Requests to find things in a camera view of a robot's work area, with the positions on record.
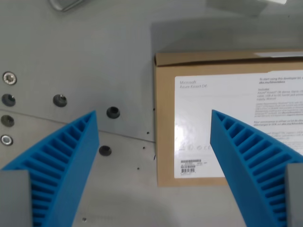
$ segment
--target gray gripper base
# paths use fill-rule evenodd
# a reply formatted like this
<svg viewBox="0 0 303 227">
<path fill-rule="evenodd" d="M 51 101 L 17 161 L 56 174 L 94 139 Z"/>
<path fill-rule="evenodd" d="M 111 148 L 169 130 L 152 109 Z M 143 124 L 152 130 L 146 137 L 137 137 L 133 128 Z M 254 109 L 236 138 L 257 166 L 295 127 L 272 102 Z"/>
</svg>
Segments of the gray gripper base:
<svg viewBox="0 0 303 227">
<path fill-rule="evenodd" d="M 31 185 L 28 171 L 0 171 L 0 227 L 32 226 Z"/>
<path fill-rule="evenodd" d="M 287 227 L 303 227 L 303 164 L 288 164 L 285 173 Z"/>
</svg>

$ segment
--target hole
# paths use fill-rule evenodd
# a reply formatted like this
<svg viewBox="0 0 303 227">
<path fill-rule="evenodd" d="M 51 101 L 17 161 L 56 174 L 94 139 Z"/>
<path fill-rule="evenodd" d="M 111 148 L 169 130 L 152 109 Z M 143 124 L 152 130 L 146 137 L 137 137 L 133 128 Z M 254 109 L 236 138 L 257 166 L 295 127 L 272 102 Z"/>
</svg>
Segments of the hole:
<svg viewBox="0 0 303 227">
<path fill-rule="evenodd" d="M 55 95 L 53 103 L 58 107 L 65 107 L 67 105 L 67 98 L 64 95 Z"/>
<path fill-rule="evenodd" d="M 44 192 L 44 193 L 51 194 L 51 195 L 53 195 L 55 193 L 52 190 L 49 190 L 47 188 L 40 186 L 39 183 L 32 183 L 32 190 L 35 190 L 38 192 Z"/>
<path fill-rule="evenodd" d="M 27 166 L 28 168 L 34 169 L 34 170 L 36 170 L 36 171 L 38 171 L 40 173 L 43 173 L 45 175 L 51 176 L 51 177 L 56 178 L 58 180 L 61 179 L 61 176 L 59 174 L 54 173 L 53 171 L 51 171 L 49 169 L 46 169 L 46 168 L 44 168 L 44 167 L 42 167 L 42 166 L 40 166 L 40 165 L 38 165 L 38 164 L 36 164 L 34 162 L 25 161 L 23 164 L 25 166 Z"/>
<path fill-rule="evenodd" d="M 225 118 L 225 116 L 224 116 L 223 114 L 221 114 L 221 113 L 217 113 L 217 116 L 219 117 L 219 119 L 220 119 L 221 121 L 223 121 L 224 118 Z"/>
<path fill-rule="evenodd" d="M 46 154 L 58 159 L 59 161 L 62 161 L 63 163 L 68 163 L 68 158 L 65 157 L 60 151 L 57 149 L 51 147 L 51 146 L 44 146 L 42 148 L 42 151 L 45 152 Z"/>
<path fill-rule="evenodd" d="M 77 123 L 75 123 L 75 126 L 80 131 L 84 131 L 85 129 L 85 123 L 83 121 L 78 121 Z"/>
<path fill-rule="evenodd" d="M 31 177 L 32 180 L 38 181 L 38 182 L 41 182 L 41 183 L 44 183 L 44 184 L 47 184 L 47 185 L 50 185 L 50 186 L 54 186 L 54 187 L 57 187 L 57 186 L 58 186 L 58 184 L 57 184 L 56 182 L 51 181 L 51 180 L 49 180 L 49 179 L 46 179 L 46 178 L 44 178 L 44 177 L 41 177 L 41 176 L 38 176 L 38 175 L 32 173 L 32 170 L 29 169 L 29 168 L 26 168 L 26 169 L 29 170 L 29 172 L 30 172 L 30 177 Z"/>
<path fill-rule="evenodd" d="M 44 202 L 51 202 L 52 200 L 50 198 L 46 198 L 40 195 L 32 195 L 32 199 L 33 200 L 40 200 L 40 201 L 44 201 Z"/>
<path fill-rule="evenodd" d="M 244 127 L 242 125 L 236 124 L 236 126 L 232 129 L 232 131 L 229 133 L 231 138 L 234 138 L 236 135 L 239 134 L 240 131 L 242 131 Z"/>
<path fill-rule="evenodd" d="M 241 135 L 239 135 L 234 143 L 236 146 L 239 146 L 242 142 L 244 142 L 245 140 L 247 140 L 251 135 L 253 134 L 253 132 L 251 130 L 246 129 L 244 131 L 244 133 L 241 133 Z"/>
<path fill-rule="evenodd" d="M 258 143 L 257 145 L 255 145 L 254 147 L 252 147 L 249 152 L 246 154 L 246 156 L 244 157 L 244 160 L 249 160 L 250 158 L 254 157 L 256 154 L 260 153 L 261 151 L 265 150 L 266 148 L 268 148 L 269 146 L 271 146 L 271 143 L 268 142 L 267 140 Z"/>
<path fill-rule="evenodd" d="M 226 128 L 226 130 L 229 130 L 229 128 L 234 124 L 235 122 L 232 121 L 231 119 L 226 119 L 226 121 L 224 122 L 224 127 Z"/>
<path fill-rule="evenodd" d="M 282 185 L 284 184 L 284 176 L 278 178 L 277 180 L 273 181 L 273 182 L 270 182 L 264 186 L 261 187 L 262 190 L 267 190 L 267 189 L 270 189 L 270 188 L 273 188 L 273 187 L 276 187 L 276 186 L 279 186 L 279 185 Z"/>
<path fill-rule="evenodd" d="M 14 118 L 9 115 L 3 115 L 1 117 L 1 123 L 6 127 L 12 127 L 15 124 Z"/>
<path fill-rule="evenodd" d="M 64 167 L 62 165 L 58 164 L 58 162 L 56 162 L 56 161 L 52 161 L 50 158 L 47 158 L 44 155 L 35 153 L 32 155 L 32 158 L 34 158 L 35 160 L 37 160 L 43 164 L 46 164 L 52 168 L 55 168 L 59 171 L 62 171 L 62 172 L 64 171 Z"/>
<path fill-rule="evenodd" d="M 16 99 L 11 94 L 4 94 L 2 96 L 2 103 L 6 106 L 12 107 L 16 104 Z"/>
<path fill-rule="evenodd" d="M 279 148 L 273 148 L 272 150 L 269 150 L 265 152 L 262 156 L 258 157 L 256 160 L 254 160 L 252 163 L 250 163 L 249 168 L 253 168 L 262 162 L 266 161 L 267 159 L 275 156 L 276 154 L 279 154 L 282 150 Z"/>
<path fill-rule="evenodd" d="M 70 138 L 65 132 L 60 134 L 58 136 L 58 139 L 63 143 L 67 144 L 72 149 L 74 149 L 77 146 L 77 142 L 73 138 Z"/>
<path fill-rule="evenodd" d="M 283 212 L 286 212 L 286 208 L 280 207 L 280 208 L 274 209 L 273 212 L 274 213 L 283 213 Z"/>
<path fill-rule="evenodd" d="M 71 135 L 75 140 L 79 140 L 80 137 L 81 137 L 81 133 L 79 132 L 79 130 L 77 130 L 75 127 L 70 127 L 68 130 L 67 130 L 67 133 L 69 135 Z"/>
<path fill-rule="evenodd" d="M 271 198 L 271 197 L 274 197 L 274 196 L 277 196 L 277 195 L 281 195 L 281 194 L 284 194 L 285 193 L 285 189 L 284 187 L 283 188 L 279 188 L 273 192 L 269 192 L 265 195 L 266 198 Z"/>
<path fill-rule="evenodd" d="M 45 214 L 33 213 L 34 218 L 44 218 Z"/>
<path fill-rule="evenodd" d="M 274 171 L 270 172 L 269 174 L 266 174 L 265 176 L 259 178 L 259 179 L 257 180 L 257 182 L 258 182 L 258 183 L 262 183 L 262 182 L 264 182 L 264 181 L 268 181 L 268 180 L 270 180 L 271 178 L 274 178 L 274 177 L 276 177 L 276 176 L 278 176 L 278 175 L 283 174 L 284 171 L 285 171 L 285 166 L 282 166 L 282 167 L 280 167 L 280 168 L 278 168 L 278 169 L 275 169 Z"/>
<path fill-rule="evenodd" d="M 48 207 L 47 206 L 43 206 L 43 205 L 33 204 L 33 209 L 47 210 Z"/>
<path fill-rule="evenodd" d="M 54 139 L 50 142 L 50 145 L 56 148 L 58 151 L 62 152 L 63 154 L 67 155 L 68 157 L 72 154 L 72 148 L 70 148 L 67 144 L 63 143 L 58 139 Z"/>
<path fill-rule="evenodd" d="M 278 218 L 279 221 L 286 221 L 286 214 Z"/>
<path fill-rule="evenodd" d="M 281 204 L 281 203 L 285 203 L 285 197 L 274 200 L 274 201 L 271 201 L 269 204 L 270 205 L 278 205 L 278 204 Z"/>
<path fill-rule="evenodd" d="M 112 149 L 109 146 L 101 146 L 99 148 L 99 153 L 102 156 L 110 156 L 112 153 Z"/>
<path fill-rule="evenodd" d="M 239 147 L 240 153 L 242 153 L 242 154 L 245 153 L 250 148 L 252 148 L 257 143 L 259 143 L 261 140 L 262 140 L 262 137 L 260 137 L 258 135 L 253 136 L 253 138 L 251 140 L 246 141 L 246 142 L 244 142 L 244 143 L 241 144 L 241 146 Z"/>
<path fill-rule="evenodd" d="M 120 111 L 117 107 L 110 107 L 106 111 L 106 115 L 111 119 L 116 119 L 120 116 Z"/>
<path fill-rule="evenodd" d="M 253 175 L 256 176 L 256 175 L 259 175 L 275 166 L 278 166 L 288 160 L 290 160 L 291 157 L 289 155 L 282 155 L 280 157 L 277 157 L 276 159 L 268 162 L 267 164 L 263 165 L 262 167 L 260 167 L 259 169 L 257 169 L 256 171 L 253 172 Z"/>
</svg>

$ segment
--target gray metal surface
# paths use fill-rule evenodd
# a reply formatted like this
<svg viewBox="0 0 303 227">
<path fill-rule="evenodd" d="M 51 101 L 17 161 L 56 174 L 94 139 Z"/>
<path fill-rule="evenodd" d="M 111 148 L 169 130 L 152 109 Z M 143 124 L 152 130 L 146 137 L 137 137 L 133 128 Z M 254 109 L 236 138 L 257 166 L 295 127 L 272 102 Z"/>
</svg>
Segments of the gray metal surface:
<svg viewBox="0 0 303 227">
<path fill-rule="evenodd" d="M 28 171 L 0 171 L 1 227 L 33 226 L 30 188 Z"/>
<path fill-rule="evenodd" d="M 14 139 L 10 147 L 0 144 L 0 168 L 63 126 L 15 113 L 11 116 L 13 127 L 0 125 L 0 134 Z M 245 226 L 229 187 L 158 188 L 154 143 L 105 132 L 99 135 L 101 144 L 113 152 L 108 157 L 97 153 L 74 227 Z"/>
<path fill-rule="evenodd" d="M 303 226 L 303 164 L 288 164 L 285 173 L 287 226 Z"/>
<path fill-rule="evenodd" d="M 91 0 L 65 13 L 45 0 L 0 2 L 0 69 L 14 107 L 70 122 L 96 109 L 99 129 L 154 141 L 155 52 L 302 47 L 303 2 Z M 64 94 L 64 108 L 52 98 Z M 116 106 L 112 120 L 106 110 Z"/>
</svg>

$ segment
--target metal screw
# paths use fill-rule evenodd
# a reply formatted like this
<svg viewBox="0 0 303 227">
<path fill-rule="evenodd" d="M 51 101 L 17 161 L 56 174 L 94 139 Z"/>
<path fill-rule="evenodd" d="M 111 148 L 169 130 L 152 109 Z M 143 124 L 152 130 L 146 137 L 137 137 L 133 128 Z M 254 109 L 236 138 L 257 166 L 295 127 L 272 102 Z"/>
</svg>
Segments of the metal screw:
<svg viewBox="0 0 303 227">
<path fill-rule="evenodd" d="M 15 124 L 14 118 L 9 115 L 3 115 L 0 119 L 1 123 L 6 127 L 13 127 Z"/>
<path fill-rule="evenodd" d="M 17 77 L 14 73 L 12 72 L 5 72 L 3 74 L 3 80 L 6 84 L 8 85 L 14 85 L 17 83 Z"/>
<path fill-rule="evenodd" d="M 53 103 L 58 107 L 65 107 L 67 105 L 67 99 L 64 95 L 55 95 L 53 97 Z"/>
<path fill-rule="evenodd" d="M 8 135 L 1 136 L 1 143 L 5 146 L 10 146 L 13 144 L 13 138 Z"/>
</svg>

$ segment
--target blue ribbed gripper pad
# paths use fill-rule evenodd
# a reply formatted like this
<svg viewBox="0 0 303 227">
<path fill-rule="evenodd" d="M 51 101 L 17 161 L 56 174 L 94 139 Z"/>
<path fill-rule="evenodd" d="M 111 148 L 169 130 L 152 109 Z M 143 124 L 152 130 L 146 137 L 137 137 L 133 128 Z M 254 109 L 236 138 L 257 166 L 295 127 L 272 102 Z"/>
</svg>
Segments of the blue ribbed gripper pad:
<svg viewBox="0 0 303 227">
<path fill-rule="evenodd" d="M 247 227 L 286 227 L 285 167 L 303 156 L 215 110 L 210 143 Z"/>
<path fill-rule="evenodd" d="M 46 137 L 3 170 L 30 173 L 34 227 L 71 227 L 99 146 L 91 112 Z"/>
</svg>

